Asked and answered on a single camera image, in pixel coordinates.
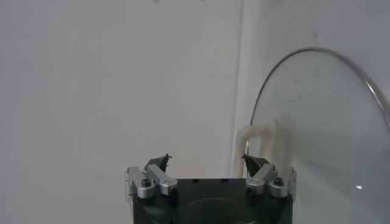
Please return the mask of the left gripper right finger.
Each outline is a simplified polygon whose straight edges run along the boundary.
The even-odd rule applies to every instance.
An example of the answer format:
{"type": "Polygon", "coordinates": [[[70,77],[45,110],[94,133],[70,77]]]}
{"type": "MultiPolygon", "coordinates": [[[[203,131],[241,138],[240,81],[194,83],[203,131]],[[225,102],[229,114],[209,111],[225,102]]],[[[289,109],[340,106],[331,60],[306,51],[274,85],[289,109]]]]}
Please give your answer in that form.
{"type": "Polygon", "coordinates": [[[246,195],[256,197],[265,191],[277,198],[296,197],[297,173],[293,167],[277,168],[264,158],[244,154],[249,177],[246,178],[246,195]]]}

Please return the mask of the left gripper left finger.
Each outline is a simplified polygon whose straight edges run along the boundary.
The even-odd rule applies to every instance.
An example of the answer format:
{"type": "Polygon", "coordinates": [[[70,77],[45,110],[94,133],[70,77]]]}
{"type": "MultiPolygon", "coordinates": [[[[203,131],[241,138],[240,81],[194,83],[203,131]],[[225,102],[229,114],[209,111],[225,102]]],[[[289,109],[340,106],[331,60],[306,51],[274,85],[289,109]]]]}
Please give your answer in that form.
{"type": "Polygon", "coordinates": [[[156,195],[176,198],[178,181],[166,174],[169,154],[150,159],[141,170],[137,166],[128,167],[124,173],[126,197],[151,199],[156,195]]]}

